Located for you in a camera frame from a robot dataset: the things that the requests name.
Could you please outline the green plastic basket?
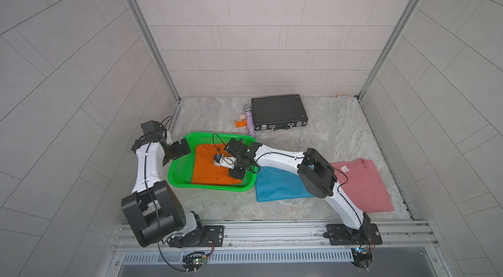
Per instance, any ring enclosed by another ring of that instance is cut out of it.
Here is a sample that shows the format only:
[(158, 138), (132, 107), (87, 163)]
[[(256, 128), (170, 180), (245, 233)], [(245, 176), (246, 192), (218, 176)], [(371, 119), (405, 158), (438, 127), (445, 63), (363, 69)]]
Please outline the green plastic basket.
[(201, 183), (193, 183), (193, 171), (196, 161), (196, 147), (198, 145), (211, 144), (213, 142), (227, 143), (231, 138), (236, 140), (243, 139), (243, 142), (249, 146), (252, 142), (256, 142), (255, 138), (239, 134), (217, 134), (220, 138), (214, 137), (213, 133), (209, 132), (192, 132), (184, 138), (190, 147), (191, 153), (183, 156), (181, 159), (176, 159), (171, 163), (168, 170), (168, 181), (174, 187), (194, 188), (194, 189), (211, 189), (217, 191), (232, 191), (245, 192), (251, 189), (256, 182), (257, 175), (247, 171), (244, 179), (240, 184), (233, 185), (206, 185)]

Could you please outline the orange t-shirt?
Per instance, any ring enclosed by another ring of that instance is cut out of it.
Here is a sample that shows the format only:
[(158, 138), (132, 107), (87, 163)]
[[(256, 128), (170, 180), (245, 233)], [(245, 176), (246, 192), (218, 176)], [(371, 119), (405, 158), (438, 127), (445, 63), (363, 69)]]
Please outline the orange t-shirt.
[(241, 184), (242, 181), (229, 176), (229, 169), (218, 167), (214, 164), (214, 156), (219, 155), (219, 149), (225, 157), (230, 155), (224, 151), (224, 144), (201, 144), (195, 148), (195, 165), (192, 184), (199, 185), (224, 185)]

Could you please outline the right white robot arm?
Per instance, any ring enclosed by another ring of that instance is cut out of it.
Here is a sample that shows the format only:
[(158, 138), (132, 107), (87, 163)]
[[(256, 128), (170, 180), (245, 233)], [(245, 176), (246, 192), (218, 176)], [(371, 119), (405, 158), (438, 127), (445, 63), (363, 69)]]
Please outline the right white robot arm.
[(369, 240), (371, 220), (344, 192), (335, 175), (335, 168), (313, 148), (305, 152), (274, 149), (262, 143), (246, 145), (242, 140), (230, 139), (214, 164), (225, 167), (234, 179), (243, 179), (246, 172), (258, 173), (272, 167), (288, 171), (300, 178), (305, 189), (314, 197), (324, 199), (341, 217), (347, 239), (355, 243)]

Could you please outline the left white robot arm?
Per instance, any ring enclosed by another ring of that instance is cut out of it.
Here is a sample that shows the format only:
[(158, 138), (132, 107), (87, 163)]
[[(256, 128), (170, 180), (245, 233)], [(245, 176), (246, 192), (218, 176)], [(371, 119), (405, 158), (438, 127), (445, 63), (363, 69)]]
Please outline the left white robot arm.
[(199, 216), (184, 212), (168, 182), (161, 179), (170, 161), (191, 153), (187, 141), (173, 142), (158, 121), (142, 123), (141, 129), (143, 135), (132, 146), (138, 160), (136, 183), (132, 194), (121, 201), (136, 240), (144, 248), (160, 242), (172, 248), (202, 245), (206, 233)]

